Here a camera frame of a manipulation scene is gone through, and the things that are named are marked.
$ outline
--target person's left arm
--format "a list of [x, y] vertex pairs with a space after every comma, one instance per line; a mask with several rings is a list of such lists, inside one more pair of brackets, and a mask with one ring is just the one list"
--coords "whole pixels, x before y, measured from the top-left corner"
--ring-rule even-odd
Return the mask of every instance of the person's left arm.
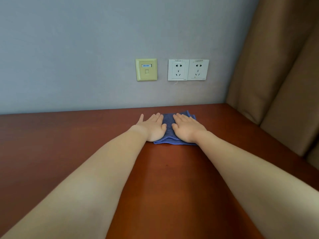
[[104, 239], [143, 145], [164, 136], [162, 122], [159, 113], [145, 122], [141, 115], [136, 125], [102, 146], [2, 239]]

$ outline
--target yellow wall plate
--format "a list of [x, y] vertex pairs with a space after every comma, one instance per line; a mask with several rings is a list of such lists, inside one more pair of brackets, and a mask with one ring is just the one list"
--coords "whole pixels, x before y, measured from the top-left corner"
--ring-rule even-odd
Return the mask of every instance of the yellow wall plate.
[[157, 80], [157, 59], [136, 59], [135, 65], [138, 81]]

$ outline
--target table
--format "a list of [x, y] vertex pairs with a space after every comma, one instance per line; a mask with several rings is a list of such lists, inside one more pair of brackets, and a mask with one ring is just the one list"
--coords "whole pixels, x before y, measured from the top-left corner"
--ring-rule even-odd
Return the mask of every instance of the table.
[[[141, 113], [185, 110], [220, 138], [319, 190], [319, 171], [227, 104], [2, 115], [0, 236]], [[147, 142], [106, 238], [263, 237], [199, 147]]]

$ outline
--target hand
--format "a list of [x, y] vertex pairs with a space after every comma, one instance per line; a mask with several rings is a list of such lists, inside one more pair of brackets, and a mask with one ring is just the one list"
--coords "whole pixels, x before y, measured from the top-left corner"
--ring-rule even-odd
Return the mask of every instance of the hand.
[[206, 128], [192, 117], [177, 113], [173, 115], [173, 118], [176, 124], [173, 123], [172, 128], [176, 136], [185, 142], [196, 143], [194, 134], [197, 131], [206, 131]]
[[142, 114], [138, 123], [131, 127], [131, 130], [138, 130], [146, 136], [146, 140], [154, 142], [161, 139], [166, 132], [166, 124], [162, 124], [164, 116], [160, 113], [153, 114], [148, 120], [143, 121]]

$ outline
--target person's left hand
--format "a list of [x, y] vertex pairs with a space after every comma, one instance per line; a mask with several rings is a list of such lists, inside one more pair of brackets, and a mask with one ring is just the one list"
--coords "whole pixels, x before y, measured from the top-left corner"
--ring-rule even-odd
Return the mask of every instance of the person's left hand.
[[166, 124], [163, 123], [164, 116], [160, 113], [156, 115], [153, 114], [148, 120], [143, 121], [144, 115], [142, 114], [138, 123], [133, 127], [140, 128], [146, 135], [146, 140], [149, 142], [154, 142], [158, 139], [161, 139], [166, 131]]

